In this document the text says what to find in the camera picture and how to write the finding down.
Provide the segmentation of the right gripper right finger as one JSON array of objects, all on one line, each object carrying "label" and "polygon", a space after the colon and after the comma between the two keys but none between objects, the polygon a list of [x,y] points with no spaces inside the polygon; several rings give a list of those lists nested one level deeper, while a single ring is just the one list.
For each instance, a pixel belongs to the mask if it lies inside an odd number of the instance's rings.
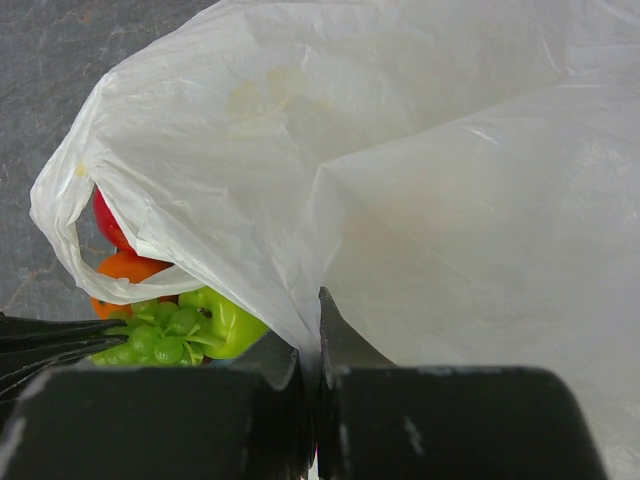
[{"label": "right gripper right finger", "polygon": [[394,364],[319,293],[324,479],[603,479],[573,393],[523,366]]}]

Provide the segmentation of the green grapes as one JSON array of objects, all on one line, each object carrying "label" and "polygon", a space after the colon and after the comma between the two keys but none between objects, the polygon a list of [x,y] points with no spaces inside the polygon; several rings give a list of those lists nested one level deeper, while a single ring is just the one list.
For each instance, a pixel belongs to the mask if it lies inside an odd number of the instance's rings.
[{"label": "green grapes", "polygon": [[126,341],[90,355],[95,365],[198,366],[206,349],[223,345],[213,332],[211,313],[202,307],[150,300],[114,309],[106,318],[124,322],[107,333]]}]

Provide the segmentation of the white plastic bag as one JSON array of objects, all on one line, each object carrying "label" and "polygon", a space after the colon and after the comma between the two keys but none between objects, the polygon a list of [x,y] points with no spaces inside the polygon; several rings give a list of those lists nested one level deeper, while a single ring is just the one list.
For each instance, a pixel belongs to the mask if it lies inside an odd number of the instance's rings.
[{"label": "white plastic bag", "polygon": [[222,1],[100,79],[30,196],[97,298],[207,285],[314,368],[327,287],[398,363],[555,371],[639,475],[635,1]]}]

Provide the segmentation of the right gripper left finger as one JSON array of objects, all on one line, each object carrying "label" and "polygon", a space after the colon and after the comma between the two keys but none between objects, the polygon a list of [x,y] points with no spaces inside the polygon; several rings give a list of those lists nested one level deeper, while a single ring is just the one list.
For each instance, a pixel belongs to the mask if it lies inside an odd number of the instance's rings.
[{"label": "right gripper left finger", "polygon": [[313,455],[298,353],[273,333],[199,367],[47,369],[1,435],[5,479],[301,479]]}]

